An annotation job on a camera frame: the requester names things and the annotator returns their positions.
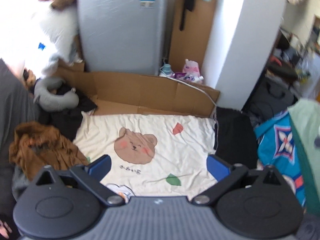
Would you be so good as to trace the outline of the black jacket with patterned lining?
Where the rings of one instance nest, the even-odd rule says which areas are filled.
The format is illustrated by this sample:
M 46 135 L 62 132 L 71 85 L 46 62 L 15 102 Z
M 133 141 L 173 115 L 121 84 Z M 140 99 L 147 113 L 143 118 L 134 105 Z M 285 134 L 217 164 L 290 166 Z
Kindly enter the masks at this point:
M 241 111 L 217 107 L 216 152 L 225 162 L 257 168 L 258 145 L 250 119 Z

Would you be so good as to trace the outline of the black clothes pile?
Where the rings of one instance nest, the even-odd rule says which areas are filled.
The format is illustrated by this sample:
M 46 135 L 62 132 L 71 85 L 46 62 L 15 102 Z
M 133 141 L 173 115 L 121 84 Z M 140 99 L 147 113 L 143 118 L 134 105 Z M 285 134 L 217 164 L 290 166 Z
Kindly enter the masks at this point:
M 43 125 L 56 127 L 70 141 L 75 139 L 81 125 L 83 119 L 81 112 L 90 112 L 97 108 L 97 105 L 82 91 L 76 89 L 75 93 L 79 97 L 79 103 L 74 109 L 64 109 L 59 112 L 41 110 L 38 120 Z

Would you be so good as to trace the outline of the blue patterned storage bag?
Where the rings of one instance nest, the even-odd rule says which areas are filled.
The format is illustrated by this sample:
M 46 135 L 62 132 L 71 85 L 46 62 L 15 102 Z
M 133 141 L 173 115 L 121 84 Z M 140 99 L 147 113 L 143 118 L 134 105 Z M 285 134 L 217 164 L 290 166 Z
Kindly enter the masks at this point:
M 304 206 L 304 181 L 290 121 L 289 111 L 285 110 L 254 129 L 258 140 L 258 160 L 263 167 L 275 166 L 300 205 Z

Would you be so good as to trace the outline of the brown fuzzy garment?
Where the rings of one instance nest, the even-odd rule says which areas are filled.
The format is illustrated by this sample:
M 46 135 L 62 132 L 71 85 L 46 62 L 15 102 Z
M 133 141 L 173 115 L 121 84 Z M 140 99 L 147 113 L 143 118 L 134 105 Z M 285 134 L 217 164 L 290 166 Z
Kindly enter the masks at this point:
M 19 124 L 9 147 L 9 161 L 21 168 L 29 181 L 46 165 L 68 170 L 74 165 L 88 165 L 79 148 L 54 126 L 31 121 Z

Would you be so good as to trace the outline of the white bear print bedsheet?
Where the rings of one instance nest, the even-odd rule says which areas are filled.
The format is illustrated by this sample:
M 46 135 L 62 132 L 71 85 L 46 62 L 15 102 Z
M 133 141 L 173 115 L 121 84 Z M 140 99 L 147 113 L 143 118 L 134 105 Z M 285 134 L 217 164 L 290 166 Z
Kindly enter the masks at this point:
M 192 199 L 217 182 L 207 170 L 215 124 L 191 115 L 83 114 L 73 142 L 89 161 L 110 156 L 111 169 L 100 182 L 125 200 Z

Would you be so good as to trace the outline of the brown cardboard sheet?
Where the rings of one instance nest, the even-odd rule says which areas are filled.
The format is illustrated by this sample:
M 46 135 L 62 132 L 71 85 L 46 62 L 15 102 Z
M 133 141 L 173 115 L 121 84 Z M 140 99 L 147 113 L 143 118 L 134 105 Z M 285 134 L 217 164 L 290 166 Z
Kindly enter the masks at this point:
M 167 77 L 117 72 L 83 72 L 58 66 L 56 76 L 87 95 L 95 115 L 161 114 L 207 118 L 215 110 L 218 90 Z

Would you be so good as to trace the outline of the dark grey backpack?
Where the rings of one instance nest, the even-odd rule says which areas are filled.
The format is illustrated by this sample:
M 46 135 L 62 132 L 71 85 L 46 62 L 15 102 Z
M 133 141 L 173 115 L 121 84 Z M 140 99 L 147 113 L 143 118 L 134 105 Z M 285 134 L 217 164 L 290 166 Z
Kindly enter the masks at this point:
M 279 79 L 263 76 L 249 97 L 246 110 L 266 121 L 297 101 L 298 96 L 290 85 Z

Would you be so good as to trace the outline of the grey neck pillow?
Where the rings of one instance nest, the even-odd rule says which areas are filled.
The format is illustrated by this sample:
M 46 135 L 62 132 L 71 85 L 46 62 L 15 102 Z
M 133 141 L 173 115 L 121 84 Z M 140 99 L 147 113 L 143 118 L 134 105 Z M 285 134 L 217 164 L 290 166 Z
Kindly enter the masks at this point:
M 65 109 L 74 109 L 79 103 L 75 89 L 63 95 L 53 94 L 50 91 L 58 89 L 65 81 L 60 77 L 45 77 L 39 79 L 34 87 L 34 102 L 47 112 L 60 112 Z

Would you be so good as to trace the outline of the light green fabric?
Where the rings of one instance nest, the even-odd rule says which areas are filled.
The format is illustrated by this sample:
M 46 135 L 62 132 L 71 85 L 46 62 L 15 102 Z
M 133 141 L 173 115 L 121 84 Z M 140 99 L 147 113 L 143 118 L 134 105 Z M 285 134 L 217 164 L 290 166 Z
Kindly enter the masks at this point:
M 289 107 L 289 114 L 304 181 L 306 209 L 319 216 L 319 102 L 299 99 Z

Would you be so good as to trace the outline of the pink detergent bag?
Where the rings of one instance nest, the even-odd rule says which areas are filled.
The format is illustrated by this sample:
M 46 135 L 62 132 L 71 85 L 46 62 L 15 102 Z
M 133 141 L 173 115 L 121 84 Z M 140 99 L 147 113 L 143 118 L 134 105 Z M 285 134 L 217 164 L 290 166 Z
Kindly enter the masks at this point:
M 175 79 L 193 83 L 203 83 L 204 80 L 200 73 L 199 64 L 189 59 L 185 60 L 182 71 L 175 73 Z

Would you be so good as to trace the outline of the teal bottle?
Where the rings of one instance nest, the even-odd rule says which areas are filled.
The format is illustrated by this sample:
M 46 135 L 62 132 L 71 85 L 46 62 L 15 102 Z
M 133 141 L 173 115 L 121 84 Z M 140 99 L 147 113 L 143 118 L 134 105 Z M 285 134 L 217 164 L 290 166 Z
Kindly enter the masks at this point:
M 159 69 L 159 76 L 161 76 L 161 77 L 174 78 L 175 73 L 172 71 L 171 65 L 165 63 L 165 64 L 163 64 L 163 66 Z

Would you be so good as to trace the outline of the upright brown cardboard panel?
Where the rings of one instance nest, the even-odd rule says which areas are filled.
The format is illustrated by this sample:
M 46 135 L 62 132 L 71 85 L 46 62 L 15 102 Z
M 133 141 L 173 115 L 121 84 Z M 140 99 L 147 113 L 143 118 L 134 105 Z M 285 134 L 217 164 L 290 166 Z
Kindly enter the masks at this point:
M 217 0 L 195 0 L 193 11 L 186 11 L 184 30 L 180 31 L 183 2 L 175 1 L 168 59 L 175 72 L 182 70 L 186 59 L 202 66 L 217 5 Z

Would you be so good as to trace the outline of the grey refrigerator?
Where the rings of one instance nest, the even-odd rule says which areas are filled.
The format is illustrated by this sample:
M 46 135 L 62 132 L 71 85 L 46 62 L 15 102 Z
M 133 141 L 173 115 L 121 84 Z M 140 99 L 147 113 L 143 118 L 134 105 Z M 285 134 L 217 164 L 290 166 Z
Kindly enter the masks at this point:
M 157 75 L 168 0 L 77 0 L 88 72 Z

